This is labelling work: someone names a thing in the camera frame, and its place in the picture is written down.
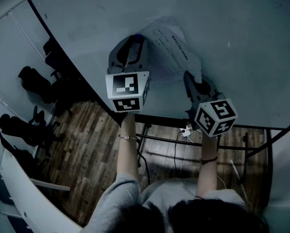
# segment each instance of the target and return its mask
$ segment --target white paper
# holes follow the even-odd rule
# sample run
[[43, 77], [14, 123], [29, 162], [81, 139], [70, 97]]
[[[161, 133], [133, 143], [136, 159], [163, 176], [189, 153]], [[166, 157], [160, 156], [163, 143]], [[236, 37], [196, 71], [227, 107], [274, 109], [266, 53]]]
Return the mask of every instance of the white paper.
[[[138, 33], [148, 40], [147, 64], [142, 71], [150, 72], [152, 88], [182, 80], [185, 71], [201, 83], [201, 62], [187, 50], [183, 32], [172, 17], [161, 17]], [[135, 59], [137, 49], [132, 46], [129, 61]]]

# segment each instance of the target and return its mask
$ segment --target white table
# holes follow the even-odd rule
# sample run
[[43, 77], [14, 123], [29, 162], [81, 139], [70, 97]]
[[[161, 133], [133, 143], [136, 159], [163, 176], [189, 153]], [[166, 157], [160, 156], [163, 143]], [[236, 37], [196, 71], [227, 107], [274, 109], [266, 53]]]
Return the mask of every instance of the white table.
[[[290, 0], [32, 0], [55, 39], [110, 107], [105, 78], [114, 46], [173, 16], [189, 49], [239, 114], [237, 124], [290, 125]], [[182, 81], [151, 89], [141, 114], [187, 118]]]
[[78, 233], [82, 229], [37, 189], [8, 150], [4, 151], [0, 173], [16, 208], [34, 233]]

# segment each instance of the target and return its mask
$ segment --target power strip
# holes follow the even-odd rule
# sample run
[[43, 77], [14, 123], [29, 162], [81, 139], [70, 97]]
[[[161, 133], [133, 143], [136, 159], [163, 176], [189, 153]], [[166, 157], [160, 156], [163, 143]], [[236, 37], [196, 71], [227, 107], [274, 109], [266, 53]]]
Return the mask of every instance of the power strip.
[[183, 137], [187, 137], [191, 135], [190, 130], [192, 130], [192, 128], [188, 128], [188, 126], [186, 126], [185, 129], [180, 128], [180, 130], [184, 131], [182, 132]]

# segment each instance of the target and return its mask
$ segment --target person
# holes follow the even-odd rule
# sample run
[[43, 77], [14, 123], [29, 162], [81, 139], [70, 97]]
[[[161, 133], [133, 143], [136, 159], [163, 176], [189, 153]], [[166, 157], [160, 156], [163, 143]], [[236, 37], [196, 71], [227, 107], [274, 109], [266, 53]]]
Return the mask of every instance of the person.
[[[134, 114], [127, 114], [121, 135], [135, 138]], [[101, 196], [81, 233], [268, 232], [230, 189], [216, 190], [216, 139], [202, 135], [198, 179], [169, 179], [141, 194], [135, 139], [120, 139], [115, 182]]]

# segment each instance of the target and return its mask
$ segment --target shoulder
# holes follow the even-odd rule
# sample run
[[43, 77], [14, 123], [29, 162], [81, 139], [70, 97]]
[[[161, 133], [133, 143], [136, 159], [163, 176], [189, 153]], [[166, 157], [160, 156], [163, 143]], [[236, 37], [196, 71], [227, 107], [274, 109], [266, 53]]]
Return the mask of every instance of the shoulder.
[[140, 204], [140, 183], [134, 177], [117, 174], [115, 182], [101, 196], [88, 225], [81, 231], [108, 232], [118, 219], [121, 209]]

